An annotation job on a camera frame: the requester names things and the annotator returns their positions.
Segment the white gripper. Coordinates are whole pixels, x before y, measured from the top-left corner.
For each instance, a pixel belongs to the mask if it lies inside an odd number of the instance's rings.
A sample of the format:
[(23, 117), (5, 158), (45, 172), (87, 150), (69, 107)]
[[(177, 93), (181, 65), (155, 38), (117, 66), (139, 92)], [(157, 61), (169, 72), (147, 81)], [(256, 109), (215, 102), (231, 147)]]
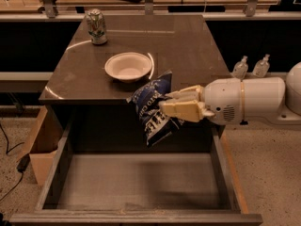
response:
[[(209, 117), (218, 125), (239, 123), (243, 118), (241, 90), (237, 78), (217, 79), (204, 90), (201, 85), (194, 85), (170, 92), (166, 95), (168, 100), (185, 102), (163, 101), (159, 107), (167, 116), (184, 121), (198, 122)], [(201, 98), (205, 104), (198, 102)]]

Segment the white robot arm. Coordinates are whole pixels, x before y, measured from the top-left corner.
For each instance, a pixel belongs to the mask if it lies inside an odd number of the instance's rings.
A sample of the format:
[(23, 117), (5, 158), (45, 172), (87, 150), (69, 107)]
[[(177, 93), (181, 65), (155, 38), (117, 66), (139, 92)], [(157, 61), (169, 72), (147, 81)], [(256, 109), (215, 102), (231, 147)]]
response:
[(285, 78), (223, 78), (206, 87), (173, 91), (159, 104), (169, 117), (218, 125), (261, 121), (271, 126), (298, 130), (301, 127), (300, 66)]

